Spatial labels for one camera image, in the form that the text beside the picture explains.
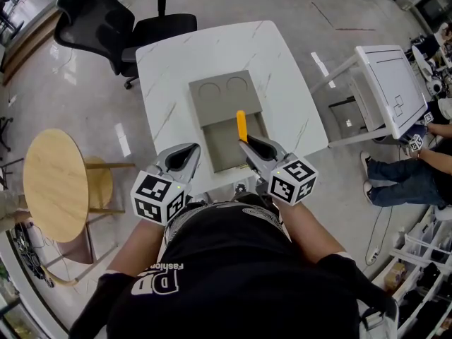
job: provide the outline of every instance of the white marble table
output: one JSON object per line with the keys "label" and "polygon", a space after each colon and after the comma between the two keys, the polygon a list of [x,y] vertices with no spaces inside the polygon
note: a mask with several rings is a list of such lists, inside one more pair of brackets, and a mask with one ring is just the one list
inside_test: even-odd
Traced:
{"label": "white marble table", "polygon": [[249,168],[213,173],[189,83],[248,70],[269,138],[305,156],[328,145],[309,89],[275,24],[256,21],[199,30],[137,50],[138,74],[157,152],[179,143],[201,145],[191,194],[250,177]]}

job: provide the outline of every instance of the white storage rack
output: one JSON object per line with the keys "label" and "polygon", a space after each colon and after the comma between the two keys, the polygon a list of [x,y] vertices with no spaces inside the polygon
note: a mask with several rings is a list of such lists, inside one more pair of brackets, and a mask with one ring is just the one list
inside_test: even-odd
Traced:
{"label": "white storage rack", "polygon": [[[430,208],[425,213],[424,217],[420,221],[421,227],[426,227],[427,225],[434,225],[433,229],[433,239],[430,242],[430,246],[438,247],[439,243],[447,237],[447,235],[452,230],[452,221],[438,221],[434,220],[434,206],[430,206]],[[410,252],[413,250],[414,246],[417,246],[419,249],[422,247],[420,254],[415,255]],[[390,255],[393,257],[391,262],[379,273],[379,275],[373,280],[373,283],[382,289],[385,289],[384,278],[389,270],[393,267],[394,263],[401,262],[405,264],[407,269],[407,273],[405,274],[405,282],[397,289],[397,291],[393,294],[393,298],[397,301],[400,306],[403,302],[403,297],[407,292],[416,288],[416,282],[422,275],[422,269],[428,266],[430,263],[434,263],[436,267],[440,270],[440,275],[436,279],[433,286],[429,289],[428,293],[425,295],[422,302],[419,306],[414,310],[411,316],[403,323],[402,326],[398,328],[398,338],[403,338],[403,336],[407,333],[407,331],[412,328],[412,326],[416,322],[416,316],[419,314],[421,308],[424,306],[426,302],[431,300],[435,294],[439,291],[441,287],[441,283],[447,280],[448,276],[452,273],[452,254],[449,253],[445,263],[438,263],[432,260],[432,247],[420,246],[419,244],[413,243],[411,241],[405,240],[405,244],[401,249],[394,249],[390,252]],[[427,339],[431,339],[434,337],[435,333],[438,331],[439,327],[443,323],[444,319],[449,315],[449,312],[452,310],[452,302],[449,304],[446,312],[438,321],[435,326],[435,329],[429,334]]]}

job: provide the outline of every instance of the table leg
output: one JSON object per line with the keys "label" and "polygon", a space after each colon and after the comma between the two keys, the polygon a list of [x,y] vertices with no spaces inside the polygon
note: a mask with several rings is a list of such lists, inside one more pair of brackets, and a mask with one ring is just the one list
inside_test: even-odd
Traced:
{"label": "table leg", "polygon": [[321,79],[314,87],[309,89],[311,95],[313,95],[317,90],[322,88],[324,85],[330,83],[335,77],[342,74],[344,71],[349,69],[353,64],[358,61],[356,54],[353,54],[352,57],[344,61],[341,65],[339,65],[336,69],[334,69],[331,73],[329,73],[325,78]]}
{"label": "table leg", "polygon": [[90,213],[125,213],[124,210],[110,210],[109,208],[90,208]]}
{"label": "table leg", "polygon": [[135,167],[135,163],[85,163],[87,170],[96,170],[98,168],[124,168]]}
{"label": "table leg", "polygon": [[391,134],[391,131],[389,129],[380,128],[380,129],[377,129],[376,131],[362,133],[362,134],[358,134],[353,137],[344,138],[344,139],[340,139],[338,141],[330,142],[328,144],[328,147],[333,148],[333,147],[338,147],[340,145],[347,145],[347,144],[352,144],[352,143],[356,143],[356,142],[368,141],[369,139],[384,137],[384,136],[388,136],[390,134]]}

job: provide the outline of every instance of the jeans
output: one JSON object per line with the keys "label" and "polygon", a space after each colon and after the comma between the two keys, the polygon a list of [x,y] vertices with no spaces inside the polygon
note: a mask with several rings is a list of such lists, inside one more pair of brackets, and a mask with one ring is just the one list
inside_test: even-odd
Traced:
{"label": "jeans", "polygon": [[384,163],[370,160],[367,167],[370,179],[397,182],[393,186],[371,190],[370,200],[375,206],[389,207],[404,203],[447,206],[436,188],[431,167],[423,161]]}

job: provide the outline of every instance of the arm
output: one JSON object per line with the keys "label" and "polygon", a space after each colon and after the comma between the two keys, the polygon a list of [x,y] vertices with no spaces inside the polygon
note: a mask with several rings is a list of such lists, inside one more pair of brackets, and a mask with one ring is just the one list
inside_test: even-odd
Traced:
{"label": "arm", "polygon": [[427,130],[429,133],[435,134],[436,136],[452,138],[452,125],[450,124],[429,123],[427,125]]}
{"label": "arm", "polygon": [[423,160],[438,171],[452,174],[452,156],[445,155],[444,153],[434,152],[426,148],[421,149],[419,160]]}
{"label": "arm", "polygon": [[135,277],[156,263],[164,229],[153,222],[141,220],[107,270]]}
{"label": "arm", "polygon": [[345,251],[305,205],[298,203],[291,207],[281,201],[276,204],[290,238],[308,261],[317,263],[328,255]]}

